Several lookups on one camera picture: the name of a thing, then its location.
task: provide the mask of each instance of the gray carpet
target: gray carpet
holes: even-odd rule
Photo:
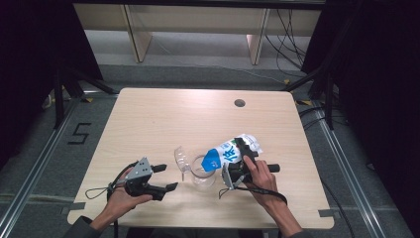
[[[121,89],[126,86],[135,87],[168,87],[168,88],[215,88],[246,90],[280,90],[282,82],[298,77],[285,75],[278,70],[253,70],[252,73],[279,80],[254,76],[243,71],[224,68],[173,67],[173,66],[117,66],[101,65],[106,84]],[[82,83],[86,90],[95,89]],[[293,92],[297,100],[307,99],[306,92],[310,84],[303,85]],[[70,206],[81,180],[84,177],[90,159],[105,127],[116,98],[111,96],[94,97],[91,103],[80,102],[72,114],[68,126],[60,138],[50,162],[36,185],[30,201],[25,206],[10,237],[60,237],[69,227],[62,210]],[[298,110],[308,106],[297,106]],[[345,122],[342,113],[335,110],[336,121]],[[302,124],[315,120],[313,112],[302,118]],[[26,175],[38,158],[44,144],[53,131],[54,109],[48,108],[34,122],[33,129],[22,144],[21,153],[12,158],[0,172],[0,212],[4,212]],[[79,132],[89,136],[82,145],[69,145],[68,142],[80,142],[82,138],[73,136],[77,124],[82,126]],[[394,207],[386,190],[374,171],[367,169],[368,159],[361,149],[351,127],[335,123],[335,132],[346,152],[352,167],[362,183],[367,197],[385,229],[388,237],[412,237],[399,212]],[[313,153],[320,177],[334,192],[345,214],[350,220],[356,237],[369,237],[368,229],[363,221],[355,201],[347,187],[343,175],[331,148],[325,139],[319,123],[306,130],[306,136]],[[326,190],[332,209],[339,213],[338,205]],[[126,228],[121,229],[120,237],[124,237]],[[335,226],[331,230],[310,230],[314,237],[351,237],[343,214],[335,218]],[[112,229],[107,229],[102,237],[113,237]]]

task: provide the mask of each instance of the person's right hand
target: person's right hand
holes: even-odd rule
[[[248,169],[250,169],[251,176],[253,177],[252,183],[245,183],[247,188],[256,188],[257,186],[260,188],[277,191],[275,175],[269,171],[266,161],[256,161],[254,164],[248,156],[244,156],[244,162],[247,164]],[[280,198],[273,195],[260,194],[256,192],[252,192],[252,195],[259,203],[259,205],[265,208],[265,210],[273,208],[275,204],[278,204],[279,202],[283,202]]]

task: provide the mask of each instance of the hand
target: hand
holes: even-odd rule
[[[253,161],[244,156],[244,162],[250,169],[253,177],[252,183],[246,183],[247,188],[255,188],[256,186],[272,191],[277,191],[275,176],[269,172],[268,165],[265,161]],[[265,211],[274,219],[275,223],[285,237],[289,237],[302,231],[299,223],[287,207],[286,203],[274,195],[259,194],[251,192],[256,201]]]
[[[123,179],[132,168],[126,170],[120,177]],[[90,223],[95,230],[102,232],[111,223],[135,208],[136,205],[152,200],[151,195],[130,196],[123,186],[116,187],[102,212]]]

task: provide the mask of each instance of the table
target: table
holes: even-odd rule
[[[244,107],[235,101],[245,101]],[[89,200],[85,191],[103,187],[126,165],[148,157],[152,165],[167,164],[149,183],[179,185],[163,201],[137,206],[119,219],[131,227],[212,227],[276,228],[247,191],[233,190],[221,199],[220,170],[215,183],[197,189],[189,175],[181,180],[174,150],[204,153],[242,133],[254,135],[263,153],[258,159],[278,163],[279,190],[304,228],[328,229],[333,217],[320,217],[319,210],[330,209],[309,149],[294,101],[288,92],[125,88],[121,91],[93,155],[75,203],[85,202],[82,210],[71,210],[68,222],[80,215],[94,218],[106,204],[105,193]]]

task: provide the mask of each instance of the person's left hand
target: person's left hand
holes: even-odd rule
[[[123,179],[132,168],[126,170],[120,177]],[[151,195],[145,194],[141,196],[130,196],[126,193],[124,186],[119,186],[114,189],[114,192],[109,197],[103,211],[90,223],[90,226],[98,231],[103,231],[105,228],[116,221],[118,218],[135,208],[136,205],[152,200]]]

